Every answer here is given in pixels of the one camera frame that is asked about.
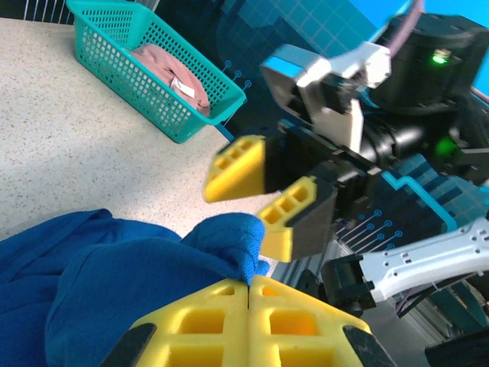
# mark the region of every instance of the white label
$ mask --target white label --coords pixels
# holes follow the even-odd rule
[[[171,87],[172,88],[178,88],[182,91],[182,93],[185,93],[188,95],[190,98],[196,98],[196,91],[190,88],[189,86],[186,86],[182,84],[176,77],[173,78],[173,82],[171,82]]]

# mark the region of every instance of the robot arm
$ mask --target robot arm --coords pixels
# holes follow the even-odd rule
[[[460,229],[411,245],[327,261],[325,301],[351,312],[420,285],[489,270],[489,213]]]
[[[474,134],[482,123],[471,124],[476,112],[481,122],[489,114],[469,108],[460,121],[453,100],[469,95],[489,30],[462,17],[419,21],[392,60],[389,47],[369,42],[332,59],[284,45],[261,66],[277,104],[301,123],[237,137],[215,156],[204,197],[212,203],[280,191],[257,215],[267,227],[262,255],[289,262],[321,252],[336,219],[354,219],[371,205],[380,173],[415,154],[474,184],[489,177],[489,140]],[[401,22],[393,19],[386,33]],[[364,117],[358,97],[366,87],[383,105]],[[481,146],[456,136],[467,126],[465,135],[481,136]]]
[[[363,42],[332,59],[285,44],[261,65],[277,104],[316,134],[360,153],[364,118],[359,91],[390,75],[390,51]]]

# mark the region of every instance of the yellow foam pad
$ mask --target yellow foam pad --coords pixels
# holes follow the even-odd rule
[[[281,262],[292,261],[293,228],[287,227],[287,222],[316,201],[315,180],[301,177],[257,214],[267,229],[261,245],[263,256]]]
[[[365,322],[273,279],[253,280],[248,322],[250,367],[362,367],[342,328]]]
[[[139,319],[137,367],[361,367],[342,327],[363,321],[266,277],[224,280]]]
[[[226,279],[139,319],[157,329],[137,367],[248,367],[248,287]]]
[[[265,139],[246,135],[214,157],[204,186],[207,203],[265,193]]]

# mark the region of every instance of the green led light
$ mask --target green led light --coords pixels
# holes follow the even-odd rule
[[[435,146],[435,153],[438,157],[449,157],[458,150],[458,145],[450,138],[441,139]]]
[[[447,63],[447,60],[441,56],[433,56],[433,61],[435,61],[435,63],[438,63],[440,65],[444,64],[444,63]]]

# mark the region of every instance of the gripper jaw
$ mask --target gripper jaw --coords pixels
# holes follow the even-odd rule
[[[222,149],[211,163],[204,200],[216,203],[267,193],[266,143],[262,135],[245,135]]]
[[[323,250],[333,232],[328,223],[337,190],[314,174],[290,175],[282,137],[244,135],[222,149],[211,164],[204,199],[212,203],[282,190],[257,213],[266,227],[261,254],[290,262]]]
[[[278,281],[225,279],[137,320],[102,367],[394,367],[368,325]]]

